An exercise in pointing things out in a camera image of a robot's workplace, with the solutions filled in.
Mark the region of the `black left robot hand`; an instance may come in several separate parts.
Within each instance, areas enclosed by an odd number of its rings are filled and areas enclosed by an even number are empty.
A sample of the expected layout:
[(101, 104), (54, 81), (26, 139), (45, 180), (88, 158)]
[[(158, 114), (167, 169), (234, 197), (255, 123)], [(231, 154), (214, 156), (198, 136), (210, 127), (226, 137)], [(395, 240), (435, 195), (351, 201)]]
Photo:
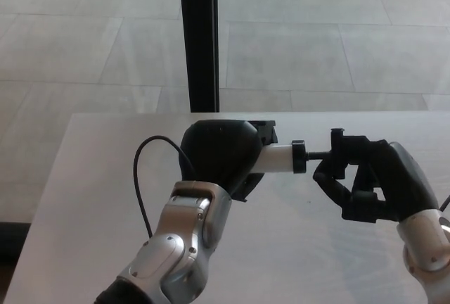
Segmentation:
[(276, 144), (273, 120), (199, 120), (183, 135), (181, 179), (217, 184), (245, 202), (263, 178), (252, 173), (264, 146)]

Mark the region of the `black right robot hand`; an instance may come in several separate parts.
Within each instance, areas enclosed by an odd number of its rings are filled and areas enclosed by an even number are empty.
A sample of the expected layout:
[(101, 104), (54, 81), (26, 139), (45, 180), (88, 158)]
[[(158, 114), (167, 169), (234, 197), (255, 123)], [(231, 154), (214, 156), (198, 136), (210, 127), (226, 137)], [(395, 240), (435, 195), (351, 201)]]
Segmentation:
[(401, 222), (439, 208), (419, 164), (397, 142), (334, 134), (313, 180), (341, 208), (344, 220)]

